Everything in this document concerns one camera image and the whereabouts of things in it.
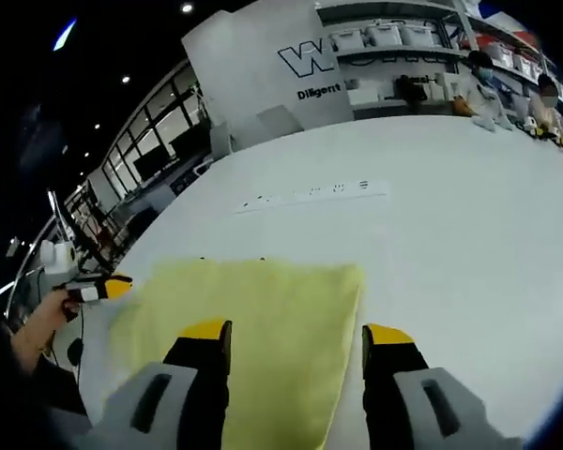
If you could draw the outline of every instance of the monitor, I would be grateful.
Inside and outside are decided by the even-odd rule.
[[[210,147],[208,137],[209,129],[209,122],[201,122],[186,130],[170,142],[175,154],[181,162],[190,160],[194,155]]]
[[[162,170],[169,161],[169,152],[167,152],[164,146],[159,145],[133,161],[133,165],[140,174],[142,181],[147,181],[152,178],[155,173]]]

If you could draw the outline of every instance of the window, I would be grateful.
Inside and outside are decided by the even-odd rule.
[[[131,134],[135,138],[136,142],[138,143],[138,147],[141,147],[140,140],[143,138],[144,132],[146,129],[148,129],[149,125],[150,124],[148,124],[148,118],[146,117],[144,109],[142,109],[138,113],[138,115],[136,115],[135,119],[131,121],[129,130],[131,131]],[[143,151],[142,148],[140,148],[140,153],[144,154],[145,151]]]
[[[136,170],[135,166],[133,165],[133,161],[135,161],[137,158],[139,158],[140,154],[138,153],[138,150],[136,149],[136,147],[132,145],[131,138],[129,137],[129,134],[127,132],[124,133],[123,136],[121,137],[121,139],[119,139],[119,142],[117,144],[119,145],[119,148],[121,149],[121,153],[125,157],[125,162],[128,164],[129,170],[131,171],[131,173],[133,173],[133,176],[135,176],[135,179],[138,180],[138,182],[140,182],[140,180],[142,178],[140,177],[140,174]]]
[[[136,182],[133,180],[131,173],[128,171],[128,168],[125,167],[119,152],[115,150],[110,155],[111,163],[113,164],[114,169],[116,170],[116,174],[119,175],[119,178],[125,188],[127,190],[134,190],[137,186]]]
[[[196,125],[200,122],[200,117],[198,114],[198,97],[192,95],[190,98],[184,100],[184,108],[190,116],[191,124]]]
[[[114,174],[111,164],[109,164],[108,162],[104,164],[104,173],[106,173],[106,177],[113,185],[113,188],[114,190],[116,190],[116,193],[119,195],[119,198],[124,199],[125,196],[127,195],[127,192],[125,191],[125,188],[123,187],[119,179]]]
[[[169,83],[166,83],[162,88],[156,93],[150,101],[148,101],[148,112],[152,118],[157,117],[162,110],[173,103],[175,100],[175,95],[173,89]]]
[[[144,135],[140,137],[140,140],[138,141],[138,148],[140,149],[140,153],[145,155],[159,144],[160,142],[155,136],[154,130],[149,128]]]
[[[196,74],[194,73],[194,69],[188,66],[181,70],[175,75],[174,83],[177,91],[179,91],[179,94],[186,92],[193,84],[196,84]]]
[[[157,131],[165,143],[169,155],[174,156],[175,150],[170,142],[189,128],[188,122],[180,108],[175,108],[157,123]]]

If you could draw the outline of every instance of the desk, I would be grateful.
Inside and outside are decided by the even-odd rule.
[[[389,197],[234,214],[258,195],[362,179],[386,180]],[[369,448],[360,365],[367,322],[411,335],[430,366],[482,398],[508,436],[530,437],[563,393],[563,153],[550,142],[442,116],[364,120],[266,142],[213,164],[118,269],[142,284],[153,263],[198,256],[364,268],[327,448]],[[93,421],[128,376],[104,350],[121,307],[85,317],[81,392]]]

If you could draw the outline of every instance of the face mask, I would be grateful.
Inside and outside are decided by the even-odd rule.
[[[559,101],[558,97],[542,97],[542,103],[544,103],[544,106],[547,108],[556,107],[558,101]]]
[[[493,72],[491,68],[482,67],[478,70],[479,78],[485,82],[488,82],[493,77]]]

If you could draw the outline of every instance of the glass wall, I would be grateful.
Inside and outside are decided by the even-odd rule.
[[[188,125],[179,107],[175,107],[172,111],[166,113],[157,123],[157,132],[162,137],[165,147],[172,157],[175,156],[175,151],[171,146],[171,141],[188,129],[190,129],[190,125]]]
[[[145,102],[129,126],[121,131],[102,165],[121,199],[142,183],[134,161],[158,145],[164,145],[169,155],[176,158],[171,141],[198,125],[205,116],[192,89],[195,85],[194,71],[186,65]]]

